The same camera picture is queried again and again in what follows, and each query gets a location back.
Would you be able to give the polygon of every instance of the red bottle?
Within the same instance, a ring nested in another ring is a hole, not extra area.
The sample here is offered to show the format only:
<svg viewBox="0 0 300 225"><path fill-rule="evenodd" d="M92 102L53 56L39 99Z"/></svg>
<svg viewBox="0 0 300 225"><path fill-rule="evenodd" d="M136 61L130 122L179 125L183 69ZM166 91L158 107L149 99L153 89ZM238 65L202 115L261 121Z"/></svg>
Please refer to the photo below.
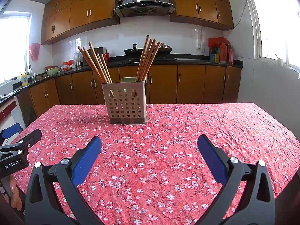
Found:
<svg viewBox="0 0 300 225"><path fill-rule="evenodd" d="M105 50L104 59L107 65L110 61L110 54L107 52L107 50Z"/></svg>

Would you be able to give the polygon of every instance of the white tile backsplash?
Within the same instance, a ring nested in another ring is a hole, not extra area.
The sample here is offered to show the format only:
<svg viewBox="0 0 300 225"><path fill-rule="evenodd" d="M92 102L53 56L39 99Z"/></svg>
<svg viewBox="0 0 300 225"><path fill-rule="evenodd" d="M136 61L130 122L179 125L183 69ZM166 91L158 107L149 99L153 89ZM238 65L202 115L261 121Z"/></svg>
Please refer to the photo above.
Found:
<svg viewBox="0 0 300 225"><path fill-rule="evenodd" d="M119 25L87 31L52 45L53 63L60 66L62 62L74 59L76 38L80 38L81 47L104 47L111 57L125 55L124 50L137 44L138 48L144 45L145 37L155 38L159 42L172 47L172 53L208 55L207 39L223 37L223 32L212 28L202 31L202 45L205 53L197 52L200 43L202 26L170 22L169 16L141 16L121 18Z"/></svg>

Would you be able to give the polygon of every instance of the red cloth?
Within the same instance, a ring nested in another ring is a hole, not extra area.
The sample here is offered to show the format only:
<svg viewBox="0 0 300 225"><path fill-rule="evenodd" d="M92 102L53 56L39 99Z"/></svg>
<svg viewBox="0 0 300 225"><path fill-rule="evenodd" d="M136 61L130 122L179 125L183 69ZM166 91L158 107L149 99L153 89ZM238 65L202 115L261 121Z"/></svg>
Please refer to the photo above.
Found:
<svg viewBox="0 0 300 225"><path fill-rule="evenodd" d="M70 158L97 135L102 151L79 190L105 224L190 225L221 188L197 149L199 135L241 162L264 160L275 196L300 164L294 135L253 103L147 105L147 117L145 125L111 125L105 105L52 107L18 136L36 128L43 134L29 150L30 166L15 174L20 188L26 191L35 162L52 165ZM73 216L55 187L66 214Z"/></svg>

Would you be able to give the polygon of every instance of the floral tablecloth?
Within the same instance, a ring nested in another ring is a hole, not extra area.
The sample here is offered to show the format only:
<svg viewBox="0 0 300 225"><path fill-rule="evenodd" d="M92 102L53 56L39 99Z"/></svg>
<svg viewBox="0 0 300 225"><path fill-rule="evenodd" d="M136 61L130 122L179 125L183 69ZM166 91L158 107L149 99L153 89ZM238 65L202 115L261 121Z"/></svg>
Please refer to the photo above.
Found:
<svg viewBox="0 0 300 225"><path fill-rule="evenodd" d="M252 103L147 105L147 117L145 125L111 125L105 105L52 107L18 136L36 128L43 134L29 150L30 166L15 174L18 185L26 192L35 162L70 158L97 135L102 150L79 190L105 224L194 224L221 188L197 149L199 135L241 162L264 160L275 196L300 166L294 135Z"/></svg>

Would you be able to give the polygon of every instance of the window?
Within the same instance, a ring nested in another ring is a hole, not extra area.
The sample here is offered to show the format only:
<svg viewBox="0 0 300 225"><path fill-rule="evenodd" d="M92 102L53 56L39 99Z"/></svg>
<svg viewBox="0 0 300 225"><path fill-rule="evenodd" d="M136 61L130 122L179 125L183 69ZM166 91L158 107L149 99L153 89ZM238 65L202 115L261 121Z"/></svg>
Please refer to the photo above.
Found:
<svg viewBox="0 0 300 225"><path fill-rule="evenodd" d="M300 67L300 6L297 0L249 0L256 57Z"/></svg>
<svg viewBox="0 0 300 225"><path fill-rule="evenodd" d="M0 84L28 71L29 13L7 13L0 19Z"/></svg>

